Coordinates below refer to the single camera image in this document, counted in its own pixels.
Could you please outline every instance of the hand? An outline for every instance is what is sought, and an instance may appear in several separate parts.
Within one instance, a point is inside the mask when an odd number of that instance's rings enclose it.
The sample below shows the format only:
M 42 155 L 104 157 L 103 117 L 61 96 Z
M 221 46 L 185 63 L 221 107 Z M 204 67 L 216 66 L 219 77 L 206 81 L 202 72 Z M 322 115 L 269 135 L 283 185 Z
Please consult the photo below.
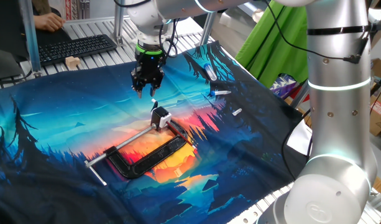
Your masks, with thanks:
M 55 32 L 63 27 L 66 21 L 55 13 L 51 12 L 42 16 L 34 16 L 35 28 Z

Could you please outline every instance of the keyboard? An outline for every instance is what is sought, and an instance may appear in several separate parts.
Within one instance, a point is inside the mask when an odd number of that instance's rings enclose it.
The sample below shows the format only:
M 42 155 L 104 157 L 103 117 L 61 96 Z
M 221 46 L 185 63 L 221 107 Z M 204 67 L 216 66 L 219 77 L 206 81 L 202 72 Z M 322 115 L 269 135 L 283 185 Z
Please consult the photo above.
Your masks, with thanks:
M 67 57 L 84 57 L 108 50 L 114 50 L 117 45 L 106 35 L 95 35 L 57 44 L 39 46 L 41 66 L 64 62 Z

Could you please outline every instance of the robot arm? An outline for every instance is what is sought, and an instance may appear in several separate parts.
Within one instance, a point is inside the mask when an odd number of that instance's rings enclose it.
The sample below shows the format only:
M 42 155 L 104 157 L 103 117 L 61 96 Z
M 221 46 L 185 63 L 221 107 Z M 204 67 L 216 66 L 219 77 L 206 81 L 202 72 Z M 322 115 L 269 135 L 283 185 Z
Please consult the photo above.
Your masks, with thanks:
M 137 2 L 141 0 L 130 0 L 128 4 Z M 131 20 L 140 30 L 136 57 L 147 58 L 140 64 L 150 63 L 147 54 L 160 51 L 157 44 L 160 28 L 170 19 L 197 16 L 245 2 L 151 0 L 129 8 Z M 362 49 L 358 63 L 338 59 L 354 55 L 368 32 L 365 0 L 277 2 L 306 6 L 308 50 L 320 54 L 308 53 L 313 148 L 311 159 L 292 190 L 278 198 L 258 224 L 355 224 L 377 175 L 377 162 L 369 141 L 370 43 Z M 156 77 L 153 73 L 157 70 L 142 73 L 147 68 L 150 66 L 140 66 L 132 72 L 133 88 L 138 93 Z M 157 78 L 159 82 L 153 83 L 152 90 L 160 87 L 163 72 L 161 69 L 159 72 L 162 73 Z
M 142 90 L 146 84 L 151 85 L 150 95 L 160 88 L 164 76 L 160 66 L 165 63 L 165 52 L 161 51 L 161 35 L 164 35 L 172 19 L 198 16 L 207 12 L 238 6 L 249 0 L 128 0 L 127 5 L 139 4 L 127 10 L 131 21 L 140 32 L 137 33 L 137 48 L 135 58 L 138 63 L 131 72 L 132 89 L 142 97 Z M 303 6 L 314 0 L 279 0 L 289 6 Z

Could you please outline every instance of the person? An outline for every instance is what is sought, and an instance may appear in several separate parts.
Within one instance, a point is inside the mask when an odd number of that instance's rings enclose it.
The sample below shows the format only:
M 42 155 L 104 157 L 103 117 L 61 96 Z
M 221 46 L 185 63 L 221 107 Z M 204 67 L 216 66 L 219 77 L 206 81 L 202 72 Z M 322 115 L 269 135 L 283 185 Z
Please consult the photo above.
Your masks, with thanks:
M 38 30 L 55 32 L 66 22 L 60 13 L 49 6 L 48 0 L 32 0 L 34 25 Z

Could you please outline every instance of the blue fabric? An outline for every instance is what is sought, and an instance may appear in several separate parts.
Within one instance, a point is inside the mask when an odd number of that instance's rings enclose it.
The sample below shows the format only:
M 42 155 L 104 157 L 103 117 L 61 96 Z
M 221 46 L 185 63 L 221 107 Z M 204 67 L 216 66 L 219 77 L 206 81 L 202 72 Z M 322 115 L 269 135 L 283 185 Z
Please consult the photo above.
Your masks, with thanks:
M 186 145 L 133 180 L 102 161 L 94 166 L 102 186 L 84 161 L 150 123 L 154 104 L 132 91 L 133 68 L 63 72 L 0 90 L 1 223 L 226 223 L 291 181 L 280 150 L 301 115 L 212 43 L 168 60 L 154 97 L 197 149 Z M 136 162 L 170 137 L 150 133 L 121 154 Z M 286 153 L 299 173 L 305 159 Z

